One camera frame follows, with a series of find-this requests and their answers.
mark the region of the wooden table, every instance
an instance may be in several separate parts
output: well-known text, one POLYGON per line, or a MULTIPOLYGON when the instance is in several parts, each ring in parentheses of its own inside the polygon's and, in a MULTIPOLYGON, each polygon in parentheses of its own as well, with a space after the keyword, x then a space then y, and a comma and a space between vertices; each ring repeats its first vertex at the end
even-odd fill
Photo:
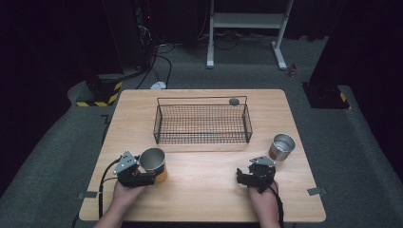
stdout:
MULTIPOLYGON (((279 89, 170 89, 122 92, 95 166, 88 191, 98 191, 106 167, 125 150, 140 155, 159 147, 166 153, 167 179, 148 186, 125 220, 135 221, 258 221, 247 188, 238 184, 236 170, 248 172, 250 159, 266 155, 277 133, 287 133, 296 149, 278 162, 275 179, 286 222, 321 222, 326 214, 287 99, 279 89), (247 96, 253 135, 249 143, 156 144, 153 137, 159 97, 247 96)), ((107 178, 114 177, 110 169, 107 178)), ((114 180, 107 181, 104 211, 110 204, 114 180)), ((98 219, 98 199, 85 198, 80 219, 98 219)))

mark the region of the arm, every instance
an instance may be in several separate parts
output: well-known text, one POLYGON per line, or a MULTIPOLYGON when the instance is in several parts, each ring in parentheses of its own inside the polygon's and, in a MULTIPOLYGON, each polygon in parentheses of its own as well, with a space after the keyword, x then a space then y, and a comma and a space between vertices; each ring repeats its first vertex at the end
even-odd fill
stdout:
POLYGON ((125 212, 136 201, 137 197, 144 191, 145 187, 128 188, 123 187, 118 181, 115 183, 113 199, 109 208, 94 228, 118 228, 122 226, 125 212))
POLYGON ((253 208, 258 215, 261 228, 279 228, 278 223, 278 204, 276 196, 272 190, 266 189, 261 194, 258 188, 249 188, 249 197, 252 201, 253 208))

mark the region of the yellow black hazard tape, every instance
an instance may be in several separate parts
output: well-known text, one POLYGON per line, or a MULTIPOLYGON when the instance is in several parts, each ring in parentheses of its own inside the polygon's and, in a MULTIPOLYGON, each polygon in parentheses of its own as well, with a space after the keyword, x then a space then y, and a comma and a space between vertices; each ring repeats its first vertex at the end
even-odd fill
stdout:
POLYGON ((347 98, 343 92, 340 92, 340 98, 341 98, 341 101, 346 105, 346 109, 351 109, 349 103, 347 102, 347 98))
POLYGON ((78 106, 110 106, 113 105, 116 99, 118 98, 119 90, 122 87, 122 82, 116 84, 113 89, 109 92, 106 99, 103 101, 76 101, 78 106))

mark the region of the human hand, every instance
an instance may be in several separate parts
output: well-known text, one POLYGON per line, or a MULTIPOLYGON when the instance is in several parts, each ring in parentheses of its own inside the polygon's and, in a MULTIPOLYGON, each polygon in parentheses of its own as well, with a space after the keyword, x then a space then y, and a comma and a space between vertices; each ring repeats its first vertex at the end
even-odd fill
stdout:
POLYGON ((124 187, 118 180, 113 190, 111 207, 124 213, 134 203, 136 198, 145 190, 145 186, 129 188, 124 187))
MULTIPOLYGON (((271 187, 277 189, 273 182, 271 187)), ((270 188, 259 193, 259 189, 255 187, 249 188, 249 197, 252 206, 258 215, 261 228, 278 228, 278 203, 275 194, 270 188)))

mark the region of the black curtain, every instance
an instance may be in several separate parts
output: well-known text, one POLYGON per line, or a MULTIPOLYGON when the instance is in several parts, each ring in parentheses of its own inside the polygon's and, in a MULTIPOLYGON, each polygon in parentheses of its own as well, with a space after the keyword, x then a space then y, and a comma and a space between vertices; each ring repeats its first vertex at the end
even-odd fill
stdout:
POLYGON ((0 195, 83 81, 64 43, 52 1, 0 3, 0 195))
POLYGON ((284 37, 310 41, 330 36, 346 0, 294 1, 284 37))

